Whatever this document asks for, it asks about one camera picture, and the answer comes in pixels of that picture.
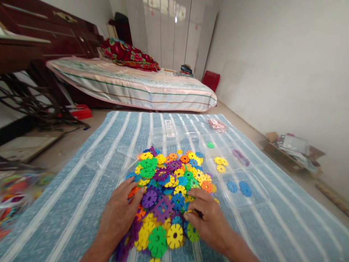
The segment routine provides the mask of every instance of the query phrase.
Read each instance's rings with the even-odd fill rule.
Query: striped blue blanket
[[[310,197],[300,186],[266,157],[223,115],[209,115],[225,123],[228,131],[213,134],[217,144],[239,140],[239,148],[261,164],[249,168],[270,200],[247,210],[232,208],[217,184],[216,197],[232,228],[241,234],[261,261],[349,261],[349,231],[336,217]],[[108,170],[120,171],[131,159],[134,148],[149,148],[153,130],[165,131],[170,120],[174,131],[209,130],[206,115],[110,112],[104,123],[57,175],[42,196],[20,218],[0,243],[0,261],[78,261],[89,248],[98,229],[105,203],[124,179],[112,180]],[[114,154],[118,145],[129,151]],[[93,148],[103,155],[99,170],[90,168],[83,156]],[[199,141],[184,139],[177,148],[198,151]],[[258,193],[260,188],[253,188]],[[149,261],[150,256],[133,249],[128,261]],[[185,241],[181,249],[168,250],[162,261],[226,261],[200,240]]]

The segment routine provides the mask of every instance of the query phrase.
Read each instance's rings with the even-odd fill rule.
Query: wardrobe
[[[180,71],[190,65],[202,80],[217,0],[127,0],[133,45],[162,68]]]

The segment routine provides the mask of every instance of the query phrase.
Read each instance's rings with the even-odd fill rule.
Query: right hand
[[[186,213],[184,218],[211,248],[230,261],[259,261],[239,234],[232,230],[219,204],[209,193],[201,188],[193,188],[188,195],[195,197],[188,210],[200,211],[202,218],[196,212]]]
[[[219,204],[205,190],[193,188],[188,195],[196,199],[189,204],[188,210],[198,210],[202,213],[202,219],[196,212],[184,215],[199,232],[200,237],[214,250],[225,254],[230,248],[230,239],[235,234]]]

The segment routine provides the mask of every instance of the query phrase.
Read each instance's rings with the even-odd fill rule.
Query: pile of plastic toys
[[[52,173],[28,171],[0,179],[0,240],[54,177]]]
[[[116,261],[125,261],[133,246],[159,260],[168,248],[182,247],[186,238],[191,242],[198,241],[198,232],[183,217],[194,200],[187,192],[195,187],[212,195],[217,191],[212,184],[212,175],[201,167],[204,155],[200,152],[183,154],[178,150],[163,156],[151,147],[139,156],[139,160],[135,171],[126,177],[134,176],[139,183],[129,194],[129,199],[141,187],[146,189],[129,232],[115,249]]]

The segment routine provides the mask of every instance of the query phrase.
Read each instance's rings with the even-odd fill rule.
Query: white label
[[[166,127],[167,137],[175,137],[176,136],[171,120],[165,120],[165,127]]]

